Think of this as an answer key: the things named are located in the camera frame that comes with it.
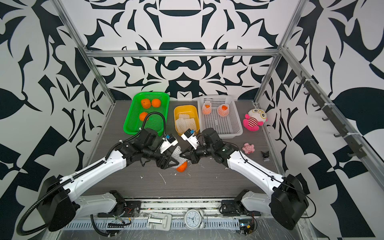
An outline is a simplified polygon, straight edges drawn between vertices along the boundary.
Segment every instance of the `pink plush toy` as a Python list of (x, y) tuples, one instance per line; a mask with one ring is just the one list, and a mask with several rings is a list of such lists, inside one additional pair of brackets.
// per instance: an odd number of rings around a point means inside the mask
[(255, 145), (249, 145), (249, 143), (245, 143), (242, 149), (246, 154), (250, 154), (255, 151)]
[(262, 109), (254, 108), (245, 115), (243, 125), (249, 131), (257, 131), (266, 121), (268, 121), (266, 113)]

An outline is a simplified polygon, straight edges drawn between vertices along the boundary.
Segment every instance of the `orange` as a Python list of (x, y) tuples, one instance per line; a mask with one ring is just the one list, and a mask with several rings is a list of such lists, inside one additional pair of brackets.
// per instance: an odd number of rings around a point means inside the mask
[(155, 108), (158, 108), (161, 106), (161, 101), (157, 98), (153, 99), (152, 100), (152, 106), (154, 106)]
[(145, 117), (148, 115), (148, 113), (146, 113), (146, 112), (142, 112), (142, 113), (140, 113), (140, 115), (139, 115), (139, 119), (140, 119), (140, 121), (144, 121), (144, 119), (145, 119)]
[(180, 165), (180, 167), (176, 168), (176, 170), (178, 172), (184, 172), (187, 169), (187, 166), (188, 166), (187, 162), (184, 162), (183, 164)]
[(145, 109), (150, 108), (151, 107), (151, 101), (148, 98), (143, 99), (143, 100), (141, 100), (141, 105)]

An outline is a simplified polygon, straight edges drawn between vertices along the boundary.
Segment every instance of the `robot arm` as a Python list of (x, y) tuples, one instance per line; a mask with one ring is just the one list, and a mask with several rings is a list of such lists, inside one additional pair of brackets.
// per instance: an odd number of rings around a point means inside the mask
[[(29, 235), (45, 227), (49, 231), (57, 231), (65, 227), (74, 218), (100, 212), (119, 216), (124, 213), (125, 200), (117, 191), (95, 196), (81, 196), (90, 187), (112, 173), (131, 165), (142, 158), (155, 160), (157, 167), (166, 169), (177, 166), (179, 162), (165, 151), (177, 144), (172, 135), (166, 135), (157, 148), (153, 149), (157, 132), (147, 128), (134, 137), (121, 141), (111, 148), (106, 157), (94, 162), (61, 179), (54, 176), (43, 182), (39, 200), (33, 204), (20, 219), (17, 225), (19, 235)], [(24, 231), (23, 224), (30, 213), (37, 208), (46, 224), (33, 230)]]
[[(182, 138), (190, 143), (195, 142), (193, 138), (197, 139), (190, 129), (183, 135)], [(198, 163), (202, 157), (213, 157), (216, 162), (241, 173), (258, 185), (266, 196), (248, 190), (242, 191), (235, 198), (238, 212), (247, 214), (248, 211), (259, 211), (272, 214), (277, 222), (292, 230), (309, 205), (298, 179), (292, 175), (284, 177), (252, 161), (237, 146), (223, 142), (213, 128), (203, 130), (202, 136), (204, 145), (192, 144), (180, 157), (191, 160), (192, 164)]]

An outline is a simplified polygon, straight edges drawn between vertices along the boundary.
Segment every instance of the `black and white patterned wall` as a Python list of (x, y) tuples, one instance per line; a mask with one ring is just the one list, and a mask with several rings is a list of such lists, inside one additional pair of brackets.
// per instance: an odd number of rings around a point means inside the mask
[[(310, 0), (288, 47), (383, 158), (384, 1)], [(384, 239), (384, 192), (287, 62), (273, 73), (261, 106), (286, 174), (316, 203), (320, 240)], [(310, 203), (308, 214), (313, 214)]]
[[(66, 0), (89, 50), (277, 48), (298, 0)], [(268, 57), (98, 58), (116, 99), (164, 91), (253, 99)]]
[(15, 225), (46, 178), (83, 167), (111, 103), (47, 0), (0, 0), (0, 56), (0, 239), (37, 239)]
[(271, 61), (271, 56), (196, 56), (97, 58), (95, 63), (117, 100), (142, 91), (175, 99), (218, 94), (253, 99)]

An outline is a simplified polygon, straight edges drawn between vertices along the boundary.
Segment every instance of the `alarm clock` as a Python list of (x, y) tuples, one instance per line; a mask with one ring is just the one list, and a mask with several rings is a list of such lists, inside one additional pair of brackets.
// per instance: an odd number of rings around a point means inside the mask
[(185, 227), (189, 230), (203, 229), (205, 223), (203, 220), (203, 210), (190, 209), (184, 216)]

